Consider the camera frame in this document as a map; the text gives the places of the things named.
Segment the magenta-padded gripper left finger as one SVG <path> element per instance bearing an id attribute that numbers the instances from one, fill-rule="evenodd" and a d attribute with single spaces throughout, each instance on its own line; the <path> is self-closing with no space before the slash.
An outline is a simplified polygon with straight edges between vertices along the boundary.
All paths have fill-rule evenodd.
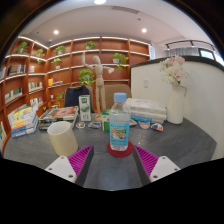
<path id="1" fill-rule="evenodd" d="M 78 186 L 83 186 L 93 155 L 94 146 L 90 145 L 68 157 L 58 157 L 46 168 L 46 171 L 75 183 Z"/>

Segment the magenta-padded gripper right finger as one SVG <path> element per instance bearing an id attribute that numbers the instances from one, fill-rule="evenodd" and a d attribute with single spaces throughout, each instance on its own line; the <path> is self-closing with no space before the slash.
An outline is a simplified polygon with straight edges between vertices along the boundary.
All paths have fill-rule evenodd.
<path id="1" fill-rule="evenodd" d="M 157 157 L 139 146 L 134 146 L 133 157 L 143 186 L 180 170 L 167 156 Z"/>

